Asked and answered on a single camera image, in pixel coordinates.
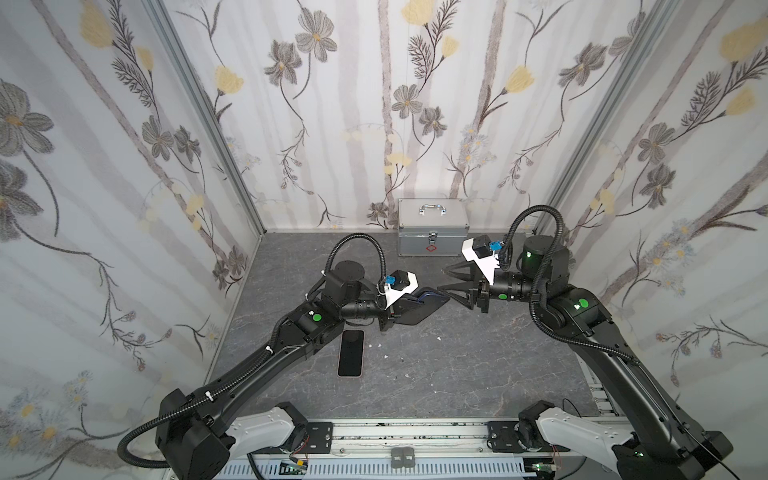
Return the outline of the black phone case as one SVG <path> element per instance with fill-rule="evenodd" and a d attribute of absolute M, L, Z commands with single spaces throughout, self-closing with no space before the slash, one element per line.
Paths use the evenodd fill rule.
<path fill-rule="evenodd" d="M 416 301 L 416 296 L 414 295 L 415 292 L 404 295 L 393 304 L 398 316 L 394 321 L 394 324 L 406 326 L 418 325 L 450 301 L 449 297 L 442 294 L 442 298 L 431 298 L 428 301 L 419 303 Z"/>

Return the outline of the blue phone black screen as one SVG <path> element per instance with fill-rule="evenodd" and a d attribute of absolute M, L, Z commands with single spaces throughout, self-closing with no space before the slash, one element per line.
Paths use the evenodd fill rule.
<path fill-rule="evenodd" d="M 442 298 L 443 297 L 443 295 L 439 291 L 437 291 L 437 290 L 435 290 L 435 289 L 433 289 L 431 287 L 419 288 L 414 293 L 414 295 L 416 296 L 416 301 L 419 302 L 419 303 L 423 303 L 425 301 L 428 301 L 431 298 Z"/>

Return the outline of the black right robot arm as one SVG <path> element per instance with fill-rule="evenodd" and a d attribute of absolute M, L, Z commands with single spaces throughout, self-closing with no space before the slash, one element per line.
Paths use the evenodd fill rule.
<path fill-rule="evenodd" d="M 527 238 L 518 269 L 501 267 L 505 243 L 482 235 L 463 242 L 463 261 L 446 268 L 455 283 L 442 291 L 468 309 L 488 312 L 493 301 L 528 304 L 535 325 L 567 344 L 595 374 L 626 417 L 624 428 L 572 418 L 550 402 L 521 412 L 528 428 L 523 448 L 559 445 L 623 479 L 701 479 L 733 451 L 720 431 L 704 429 L 660 386 L 628 346 L 608 309 L 590 291 L 571 284 L 569 251 L 551 236 Z"/>

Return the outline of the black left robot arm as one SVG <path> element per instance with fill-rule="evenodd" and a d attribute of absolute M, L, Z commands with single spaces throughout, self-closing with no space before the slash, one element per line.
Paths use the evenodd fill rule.
<path fill-rule="evenodd" d="M 176 389 L 163 398 L 151 426 L 161 467 L 179 479 L 212 479 L 235 456 L 299 446 L 306 421 L 287 403 L 269 410 L 259 427 L 239 427 L 237 417 L 251 398 L 340 337 L 352 321 L 401 319 L 417 288 L 415 275 L 403 270 L 373 283 L 357 262 L 326 267 L 305 299 L 277 321 L 264 345 L 191 393 Z"/>

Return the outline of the black phone with pink edge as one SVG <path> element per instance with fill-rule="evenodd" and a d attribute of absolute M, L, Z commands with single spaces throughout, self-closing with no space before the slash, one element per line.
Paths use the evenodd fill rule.
<path fill-rule="evenodd" d="M 345 378 L 357 378 L 362 374 L 364 332 L 345 330 L 342 334 L 337 374 Z"/>

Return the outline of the silver aluminium first aid case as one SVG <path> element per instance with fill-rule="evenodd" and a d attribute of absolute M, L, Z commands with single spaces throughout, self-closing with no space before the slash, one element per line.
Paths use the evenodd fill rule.
<path fill-rule="evenodd" d="M 470 229 L 458 199 L 398 200 L 398 254 L 401 257 L 454 257 Z"/>

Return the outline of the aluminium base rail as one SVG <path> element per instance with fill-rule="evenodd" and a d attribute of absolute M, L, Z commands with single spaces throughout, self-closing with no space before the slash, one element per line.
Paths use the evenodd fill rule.
<path fill-rule="evenodd" d="M 239 427 L 259 427 L 267 413 L 236 420 Z M 624 418 L 584 418 L 612 429 L 627 426 Z M 295 448 L 264 448 L 231 458 L 212 479 L 265 479 L 258 459 L 287 460 L 305 468 L 315 459 L 378 459 L 394 469 L 413 467 L 421 458 L 517 458 L 534 479 L 553 479 L 569 461 L 590 460 L 559 445 L 522 446 L 520 421 L 482 419 L 329 420 L 306 424 L 304 441 Z"/>

